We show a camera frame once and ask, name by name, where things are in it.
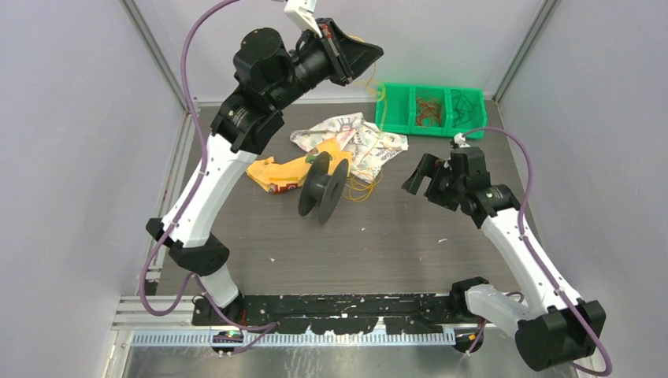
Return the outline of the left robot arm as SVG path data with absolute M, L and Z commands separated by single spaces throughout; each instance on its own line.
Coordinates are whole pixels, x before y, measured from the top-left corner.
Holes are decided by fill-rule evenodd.
M 323 81 L 352 83 L 384 54 L 380 46 L 343 33 L 331 18 L 317 19 L 317 26 L 322 34 L 303 32 L 294 50 L 273 28 L 243 38 L 232 59 L 238 86 L 210 125 L 198 170 L 175 206 L 147 222 L 158 245 L 168 247 L 172 260 L 203 285 L 214 301 L 211 315 L 224 326 L 242 313 L 227 266 L 229 250 L 211 232 L 226 198 L 284 125 L 285 108 Z

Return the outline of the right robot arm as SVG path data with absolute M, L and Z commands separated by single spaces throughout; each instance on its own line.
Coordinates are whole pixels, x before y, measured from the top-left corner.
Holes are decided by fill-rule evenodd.
M 596 300 L 585 301 L 549 261 L 521 214 L 521 204 L 504 184 L 492 184 L 483 151 L 454 148 L 447 159 L 424 154 L 402 189 L 416 194 L 428 178 L 425 197 L 461 210 L 492 242 L 524 295 L 517 302 L 488 280 L 474 277 L 451 286 L 450 313 L 460 323 L 491 321 L 509 336 L 534 371 L 594 354 L 607 315 Z

